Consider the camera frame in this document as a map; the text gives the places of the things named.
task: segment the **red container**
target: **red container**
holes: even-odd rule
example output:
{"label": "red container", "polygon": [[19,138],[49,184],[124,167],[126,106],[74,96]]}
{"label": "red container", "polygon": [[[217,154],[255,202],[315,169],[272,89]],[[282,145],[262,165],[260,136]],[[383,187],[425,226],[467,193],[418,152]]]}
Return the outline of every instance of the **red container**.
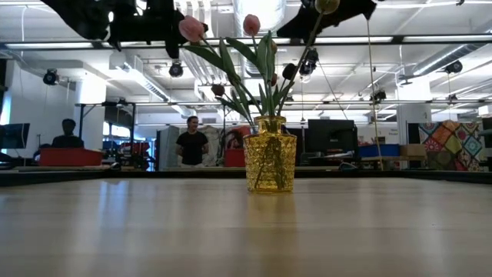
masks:
{"label": "red container", "polygon": [[102,152],[87,149],[41,149],[40,166],[98,166]]}
{"label": "red container", "polygon": [[227,149],[225,150],[225,167],[245,167],[244,149]]}

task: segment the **desk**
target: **desk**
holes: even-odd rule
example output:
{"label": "desk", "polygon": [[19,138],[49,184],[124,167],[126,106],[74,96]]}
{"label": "desk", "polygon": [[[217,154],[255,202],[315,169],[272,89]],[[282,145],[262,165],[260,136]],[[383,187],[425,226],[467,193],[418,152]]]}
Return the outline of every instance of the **desk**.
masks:
{"label": "desk", "polygon": [[95,179],[0,188],[0,276],[491,276],[492,188]]}

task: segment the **yellow glass vase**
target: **yellow glass vase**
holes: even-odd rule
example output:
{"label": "yellow glass vase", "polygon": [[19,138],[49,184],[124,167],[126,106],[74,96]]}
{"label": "yellow glass vase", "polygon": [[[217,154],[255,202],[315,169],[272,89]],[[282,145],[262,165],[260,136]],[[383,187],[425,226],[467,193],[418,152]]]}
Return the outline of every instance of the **yellow glass vase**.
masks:
{"label": "yellow glass vase", "polygon": [[244,137],[246,176],[250,192],[292,192],[295,170],[295,135],[282,134],[285,118],[254,119],[259,132]]}

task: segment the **person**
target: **person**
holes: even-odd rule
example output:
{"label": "person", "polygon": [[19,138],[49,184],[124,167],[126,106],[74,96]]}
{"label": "person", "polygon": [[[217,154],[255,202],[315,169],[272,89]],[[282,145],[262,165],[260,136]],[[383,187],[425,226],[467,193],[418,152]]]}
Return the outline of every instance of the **person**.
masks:
{"label": "person", "polygon": [[208,153],[207,136],[197,130],[198,117],[190,116],[186,123],[188,124],[188,130],[182,133],[176,141],[176,153],[183,157],[181,167],[204,167],[202,155]]}
{"label": "person", "polygon": [[64,135],[53,139],[52,148],[84,148],[84,141],[78,136],[74,136],[75,126],[73,119],[63,119],[61,127]]}

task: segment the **cable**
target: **cable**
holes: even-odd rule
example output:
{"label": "cable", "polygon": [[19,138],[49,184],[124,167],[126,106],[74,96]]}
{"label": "cable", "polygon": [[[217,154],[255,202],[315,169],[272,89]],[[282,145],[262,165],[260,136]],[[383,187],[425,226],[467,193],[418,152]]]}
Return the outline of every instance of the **cable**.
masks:
{"label": "cable", "polygon": [[345,119],[346,119],[346,120],[348,120],[347,115],[345,115],[345,111],[344,111],[344,109],[341,107],[341,104],[340,104],[340,102],[338,101],[338,98],[337,98],[337,96],[335,95],[335,92],[333,91],[333,89],[332,89],[332,87],[331,87],[330,81],[328,81],[328,77],[326,76],[326,74],[324,74],[323,65],[321,65],[321,62],[320,62],[319,60],[317,61],[317,63],[319,63],[319,64],[320,64],[320,68],[321,68],[321,71],[323,72],[324,79],[326,80],[326,83],[328,83],[328,87],[330,88],[331,94],[332,94],[332,95],[333,95],[333,97],[335,98],[335,101],[337,102],[338,107],[340,108],[341,112],[343,112]]}
{"label": "cable", "polygon": [[22,139],[22,148],[25,149],[26,141],[24,141],[24,124],[22,124],[21,139]]}
{"label": "cable", "polygon": [[[369,63],[371,64],[372,68],[372,51],[371,51],[371,30],[369,28],[369,20],[366,20],[367,23],[367,45],[369,47]],[[373,72],[371,70],[371,84],[374,84],[374,76]],[[374,114],[374,130],[376,132],[376,146],[377,146],[377,153],[379,155],[379,163],[381,164],[381,171],[384,171],[384,165],[383,165],[383,157],[381,156],[381,147],[379,146],[379,136],[377,133],[377,113],[376,113],[376,98],[375,98],[375,90],[374,86],[372,85],[372,112]]]}
{"label": "cable", "polygon": [[43,108],[43,118],[45,117],[46,106],[48,105],[48,89],[49,89],[49,86],[48,85],[45,85],[45,86],[46,86],[46,92],[45,92],[45,107]]}
{"label": "cable", "polygon": [[25,6],[23,9],[22,9],[22,15],[21,15],[21,34],[22,34],[22,42],[24,42],[24,15],[25,15],[25,11],[27,11],[29,7],[28,6]]}

